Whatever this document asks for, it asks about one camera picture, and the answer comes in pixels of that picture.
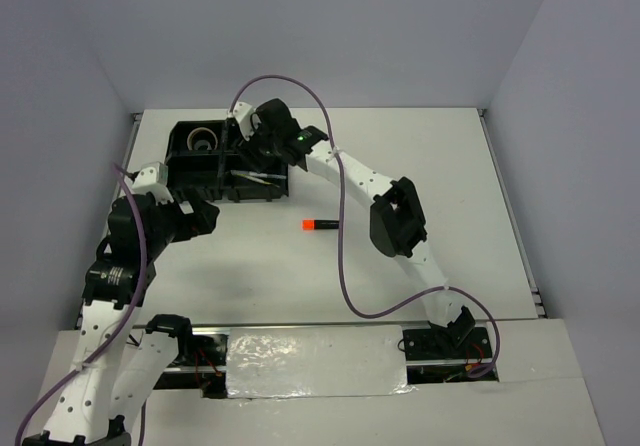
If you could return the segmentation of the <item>blue ballpoint pen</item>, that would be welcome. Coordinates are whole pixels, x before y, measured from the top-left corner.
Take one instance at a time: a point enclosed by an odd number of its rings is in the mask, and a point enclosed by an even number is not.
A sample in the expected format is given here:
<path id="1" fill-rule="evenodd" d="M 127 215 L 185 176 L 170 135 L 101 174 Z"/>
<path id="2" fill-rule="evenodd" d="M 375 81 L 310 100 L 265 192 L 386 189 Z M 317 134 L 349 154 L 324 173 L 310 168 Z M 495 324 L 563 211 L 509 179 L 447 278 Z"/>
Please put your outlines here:
<path id="1" fill-rule="evenodd" d="M 274 173 L 261 173 L 261 172 L 244 171 L 244 170 L 231 170 L 230 174 L 233 176 L 254 178 L 254 179 L 260 179 L 260 180 L 267 180 L 267 179 L 284 180 L 288 178 L 286 174 L 283 175 L 283 174 L 274 174 Z"/>

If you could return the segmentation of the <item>yellow thin pen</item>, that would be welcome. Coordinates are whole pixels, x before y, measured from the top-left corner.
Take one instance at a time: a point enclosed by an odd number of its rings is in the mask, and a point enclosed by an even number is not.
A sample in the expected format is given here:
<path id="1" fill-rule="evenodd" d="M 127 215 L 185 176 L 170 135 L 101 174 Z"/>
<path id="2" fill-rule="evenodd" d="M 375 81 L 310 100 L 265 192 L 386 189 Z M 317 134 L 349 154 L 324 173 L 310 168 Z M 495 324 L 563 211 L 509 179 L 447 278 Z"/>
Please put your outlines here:
<path id="1" fill-rule="evenodd" d="M 246 175 L 246 174 L 241 174 L 241 173 L 233 173 L 233 176 L 236 177 L 236 178 L 245 179 L 247 181 L 251 181 L 253 183 L 261 184 L 261 185 L 264 185 L 264 186 L 277 186 L 276 184 L 274 184 L 274 183 L 272 183 L 270 181 L 264 180 L 264 179 L 259 178 L 259 177 L 251 176 L 251 175 Z"/>

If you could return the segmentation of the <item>small clear tape roll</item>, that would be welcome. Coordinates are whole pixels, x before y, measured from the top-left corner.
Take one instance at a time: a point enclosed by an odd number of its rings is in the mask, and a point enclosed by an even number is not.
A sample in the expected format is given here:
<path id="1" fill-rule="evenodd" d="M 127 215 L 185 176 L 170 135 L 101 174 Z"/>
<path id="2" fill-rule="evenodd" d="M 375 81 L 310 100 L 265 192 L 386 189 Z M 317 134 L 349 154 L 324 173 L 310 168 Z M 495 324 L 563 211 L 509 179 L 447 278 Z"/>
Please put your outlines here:
<path id="1" fill-rule="evenodd" d="M 211 142 L 208 138 L 199 139 L 193 143 L 193 149 L 195 151 L 210 151 L 217 147 L 217 142 Z"/>

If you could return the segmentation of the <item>large clear tape roll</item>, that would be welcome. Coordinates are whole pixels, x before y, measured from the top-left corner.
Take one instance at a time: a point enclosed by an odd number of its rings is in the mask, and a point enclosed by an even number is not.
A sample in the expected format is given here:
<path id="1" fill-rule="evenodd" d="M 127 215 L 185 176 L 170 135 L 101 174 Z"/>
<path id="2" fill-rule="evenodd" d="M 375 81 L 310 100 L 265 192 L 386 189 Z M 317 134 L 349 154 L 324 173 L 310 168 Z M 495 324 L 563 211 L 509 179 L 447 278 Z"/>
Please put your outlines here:
<path id="1" fill-rule="evenodd" d="M 212 129 L 208 127 L 196 127 L 187 136 L 187 140 L 186 140 L 187 149 L 190 151 L 195 151 L 193 149 L 193 143 L 199 139 L 205 139 L 205 138 L 208 138 L 211 142 L 216 141 L 217 147 L 214 150 L 218 148 L 219 139 L 217 134 Z"/>

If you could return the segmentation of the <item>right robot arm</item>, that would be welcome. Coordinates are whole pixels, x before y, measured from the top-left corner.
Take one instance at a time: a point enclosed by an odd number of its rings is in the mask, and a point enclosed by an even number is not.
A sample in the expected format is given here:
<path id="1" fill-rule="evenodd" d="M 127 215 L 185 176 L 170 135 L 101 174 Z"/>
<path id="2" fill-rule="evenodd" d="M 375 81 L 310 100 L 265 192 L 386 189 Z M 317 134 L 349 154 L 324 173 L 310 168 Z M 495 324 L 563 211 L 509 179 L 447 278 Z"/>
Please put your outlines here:
<path id="1" fill-rule="evenodd" d="M 230 117 L 239 126 L 239 147 L 258 165 L 279 159 L 322 177 L 369 211 L 369 237 L 384 256 L 393 258 L 407 275 L 434 290 L 446 279 L 427 242 L 426 216 L 414 183 L 392 179 L 366 167 L 332 145 L 330 137 L 314 126 L 301 128 L 279 99 L 256 108 L 241 103 Z"/>

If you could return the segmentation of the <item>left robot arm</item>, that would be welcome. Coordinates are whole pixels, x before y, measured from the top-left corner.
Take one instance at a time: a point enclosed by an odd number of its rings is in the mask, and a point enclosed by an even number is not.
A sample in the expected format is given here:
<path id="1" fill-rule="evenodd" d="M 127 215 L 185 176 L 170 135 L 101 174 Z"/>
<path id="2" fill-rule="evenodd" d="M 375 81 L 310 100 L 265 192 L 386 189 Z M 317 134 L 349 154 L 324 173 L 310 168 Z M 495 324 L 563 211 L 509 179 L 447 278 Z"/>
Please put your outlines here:
<path id="1" fill-rule="evenodd" d="M 165 368 L 189 362 L 196 351 L 191 322 L 158 314 L 146 325 L 128 364 L 122 362 L 130 332 L 155 277 L 154 263 L 172 243 L 212 233 L 219 210 L 198 196 L 184 212 L 168 190 L 131 192 L 115 200 L 107 235 L 85 276 L 80 336 L 69 372 L 47 391 L 56 406 L 41 432 L 18 445 L 129 445 L 131 430 Z"/>

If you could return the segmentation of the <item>black four-compartment organizer tray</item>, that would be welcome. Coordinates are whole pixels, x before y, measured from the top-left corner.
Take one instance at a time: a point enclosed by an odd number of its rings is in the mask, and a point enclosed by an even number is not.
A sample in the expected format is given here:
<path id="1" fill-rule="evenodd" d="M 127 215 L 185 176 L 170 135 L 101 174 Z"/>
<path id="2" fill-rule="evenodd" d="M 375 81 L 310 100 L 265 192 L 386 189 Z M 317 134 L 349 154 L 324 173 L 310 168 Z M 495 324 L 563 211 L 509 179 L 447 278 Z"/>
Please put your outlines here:
<path id="1" fill-rule="evenodd" d="M 219 145 L 213 151 L 190 151 L 186 140 L 196 127 L 208 127 L 218 136 Z M 276 161 L 268 169 L 252 169 L 237 154 L 237 142 L 243 139 L 238 127 L 225 120 L 180 121 L 173 127 L 168 140 L 165 164 L 168 167 L 169 190 L 195 189 L 202 199 L 215 202 L 227 200 L 240 203 L 254 200 L 267 202 L 289 195 L 289 166 Z M 284 180 L 267 179 L 277 186 L 264 186 L 236 178 L 231 170 L 287 175 Z"/>

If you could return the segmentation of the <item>orange highlighter marker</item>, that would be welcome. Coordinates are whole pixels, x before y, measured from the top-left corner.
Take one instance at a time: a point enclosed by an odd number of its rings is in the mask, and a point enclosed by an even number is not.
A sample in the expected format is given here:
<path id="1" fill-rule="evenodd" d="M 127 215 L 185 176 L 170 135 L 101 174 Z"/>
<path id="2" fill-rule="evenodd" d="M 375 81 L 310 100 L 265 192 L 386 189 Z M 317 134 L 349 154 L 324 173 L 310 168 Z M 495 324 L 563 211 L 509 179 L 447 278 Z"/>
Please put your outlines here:
<path id="1" fill-rule="evenodd" d="M 304 231 L 338 230 L 339 227 L 340 227 L 339 220 L 304 219 L 302 221 L 302 229 Z"/>

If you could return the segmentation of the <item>silver foil covered panel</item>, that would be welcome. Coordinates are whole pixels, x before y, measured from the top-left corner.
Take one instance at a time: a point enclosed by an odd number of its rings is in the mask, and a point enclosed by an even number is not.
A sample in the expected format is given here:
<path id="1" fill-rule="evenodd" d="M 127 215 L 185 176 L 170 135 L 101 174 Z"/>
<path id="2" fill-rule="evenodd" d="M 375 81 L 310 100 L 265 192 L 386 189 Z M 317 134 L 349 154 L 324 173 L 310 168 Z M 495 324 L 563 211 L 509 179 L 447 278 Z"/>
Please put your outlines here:
<path id="1" fill-rule="evenodd" d="M 236 328 L 226 353 L 231 398 L 286 399 L 404 394 L 396 325 Z"/>

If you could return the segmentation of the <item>metal mounting rail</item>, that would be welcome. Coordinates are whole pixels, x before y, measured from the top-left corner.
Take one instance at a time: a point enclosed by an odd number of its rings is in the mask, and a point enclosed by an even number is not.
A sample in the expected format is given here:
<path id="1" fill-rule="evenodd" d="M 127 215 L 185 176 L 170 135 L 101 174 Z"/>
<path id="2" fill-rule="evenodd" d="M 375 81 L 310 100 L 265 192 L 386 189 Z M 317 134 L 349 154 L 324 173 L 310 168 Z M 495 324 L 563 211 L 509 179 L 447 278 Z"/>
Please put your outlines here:
<path id="1" fill-rule="evenodd" d="M 198 334 L 218 334 L 219 332 L 234 328 L 306 328 L 306 327 L 364 327 L 398 325 L 403 329 L 426 328 L 427 320 L 361 320 L 361 321 L 337 321 L 337 322 L 279 322 L 279 323 L 220 323 L 220 324 L 195 324 L 193 331 Z"/>

